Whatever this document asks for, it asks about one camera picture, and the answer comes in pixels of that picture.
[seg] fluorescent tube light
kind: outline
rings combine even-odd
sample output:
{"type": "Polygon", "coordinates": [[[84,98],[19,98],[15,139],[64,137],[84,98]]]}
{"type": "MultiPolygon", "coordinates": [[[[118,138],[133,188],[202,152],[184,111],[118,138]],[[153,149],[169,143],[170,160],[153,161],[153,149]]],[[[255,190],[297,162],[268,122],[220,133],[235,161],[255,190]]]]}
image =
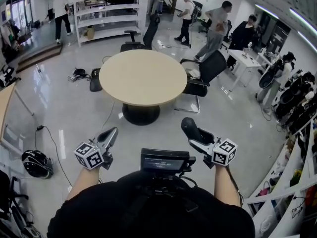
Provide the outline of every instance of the fluorescent tube light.
{"type": "Polygon", "coordinates": [[[262,6],[256,4],[256,7],[260,8],[261,10],[264,10],[266,13],[270,14],[270,15],[273,16],[274,18],[279,19],[277,15],[275,15],[274,13],[270,12],[269,10],[263,8],[262,6]]]}
{"type": "Polygon", "coordinates": [[[309,29],[313,31],[315,35],[317,35],[317,30],[306,20],[304,19],[300,14],[298,14],[296,11],[294,11],[292,8],[289,9],[291,13],[298,18],[304,25],[306,25],[309,29]]]}
{"type": "Polygon", "coordinates": [[[315,46],[300,32],[298,31],[298,34],[300,36],[302,36],[302,38],[313,48],[313,50],[315,50],[315,52],[317,53],[317,49],[315,48],[315,46]]]}

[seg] black table base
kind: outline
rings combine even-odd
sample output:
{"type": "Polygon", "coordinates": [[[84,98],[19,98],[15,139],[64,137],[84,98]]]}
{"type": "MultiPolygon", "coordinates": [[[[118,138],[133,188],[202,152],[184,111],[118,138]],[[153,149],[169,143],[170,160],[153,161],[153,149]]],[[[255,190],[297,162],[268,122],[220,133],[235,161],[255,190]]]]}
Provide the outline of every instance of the black table base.
{"type": "Polygon", "coordinates": [[[159,106],[138,107],[123,104],[122,112],[124,117],[132,124],[138,126],[149,125],[155,122],[159,117],[159,106]]]}

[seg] gray floor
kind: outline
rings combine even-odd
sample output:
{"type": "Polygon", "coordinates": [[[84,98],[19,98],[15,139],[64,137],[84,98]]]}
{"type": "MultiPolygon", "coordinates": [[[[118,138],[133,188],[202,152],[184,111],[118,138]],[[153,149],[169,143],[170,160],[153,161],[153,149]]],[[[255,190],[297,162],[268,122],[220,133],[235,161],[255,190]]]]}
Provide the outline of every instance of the gray floor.
{"type": "MultiPolygon", "coordinates": [[[[176,16],[164,16],[153,42],[154,47],[177,61],[181,58],[191,59],[204,45],[206,37],[197,32],[198,23],[191,32],[192,48],[184,49],[174,41],[179,35],[181,21],[176,16]]],[[[54,25],[48,24],[33,33],[37,46],[46,45],[54,40],[54,25]]],[[[161,107],[159,119],[148,126],[138,127],[130,124],[122,117],[122,104],[115,101],[104,91],[90,92],[89,82],[81,80],[68,82],[75,68],[83,68],[90,73],[93,68],[102,66],[105,56],[113,56],[120,51],[120,46],[129,41],[129,36],[102,39],[77,46],[76,35],[67,40],[60,56],[49,59],[39,66],[38,74],[35,66],[22,73],[22,81],[17,85],[22,97],[34,110],[32,118],[13,96],[8,109],[7,121],[13,130],[25,136],[25,147],[34,149],[34,133],[38,124],[46,125],[57,143],[61,164],[72,184],[81,170],[73,150],[82,141],[95,135],[113,111],[105,128],[118,127],[119,136],[112,148],[114,162],[109,171],[101,170],[103,181],[117,180],[130,172],[139,169],[141,148],[190,151],[197,157],[193,171],[187,176],[193,178],[200,187],[213,192],[214,170],[209,170],[203,163],[203,156],[192,149],[181,130],[184,117],[192,117],[198,126],[213,131],[222,138],[229,138],[238,144],[238,151],[231,164],[242,194],[247,197],[262,181],[275,161],[285,134],[276,130],[276,122],[266,121],[254,95],[258,91],[259,75],[254,72],[253,80],[245,88],[238,84],[230,93],[229,87],[235,76],[229,71],[223,72],[219,78],[211,82],[208,94],[201,98],[201,112],[191,114],[173,109],[173,103],[161,107]]],[[[177,105],[190,107],[194,103],[193,96],[181,96],[177,105]]],[[[49,180],[30,177],[23,172],[18,156],[8,156],[7,164],[12,165],[21,174],[22,189],[30,196],[29,208],[34,215],[35,226],[46,233],[50,219],[65,200],[69,184],[57,162],[55,147],[48,132],[44,129],[37,133],[37,147],[47,156],[54,159],[54,176],[49,180]]]]}

